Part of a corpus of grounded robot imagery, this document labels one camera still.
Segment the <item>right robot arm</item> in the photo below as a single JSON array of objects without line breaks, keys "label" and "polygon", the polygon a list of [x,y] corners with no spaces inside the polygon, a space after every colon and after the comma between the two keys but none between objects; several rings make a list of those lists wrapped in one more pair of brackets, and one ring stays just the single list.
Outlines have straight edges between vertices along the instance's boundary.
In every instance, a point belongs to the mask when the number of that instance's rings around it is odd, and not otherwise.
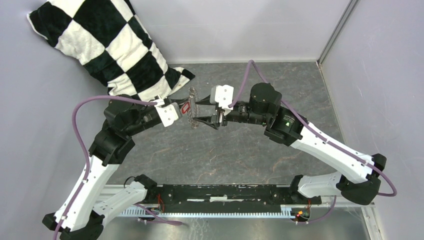
[{"label": "right robot arm", "polygon": [[199,104],[215,106],[216,113],[195,120],[213,129],[229,122],[261,125],[271,141],[308,153],[334,168],[334,173],[295,176],[288,191],[293,203],[302,204],[319,196],[342,196],[366,206],[378,195],[385,156],[361,153],[328,136],[305,117],[282,106],[282,94],[269,83],[255,84],[248,101],[230,106],[232,94],[229,85],[215,86]]}]

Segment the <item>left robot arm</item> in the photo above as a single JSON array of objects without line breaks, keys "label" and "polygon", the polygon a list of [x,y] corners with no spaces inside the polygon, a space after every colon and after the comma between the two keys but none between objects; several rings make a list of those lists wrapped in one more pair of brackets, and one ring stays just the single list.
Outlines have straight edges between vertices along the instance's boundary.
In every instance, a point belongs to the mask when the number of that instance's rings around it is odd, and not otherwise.
[{"label": "left robot arm", "polygon": [[104,186],[135,146],[133,136],[157,125],[172,125],[181,118],[181,109],[188,102],[187,98],[160,97],[141,101],[128,95],[105,99],[105,121],[90,147],[85,146],[78,127],[73,128],[85,166],[63,205],[42,220],[55,240],[96,240],[121,212],[142,201],[151,204],[156,200],[156,182],[140,175],[117,194],[97,203]]}]

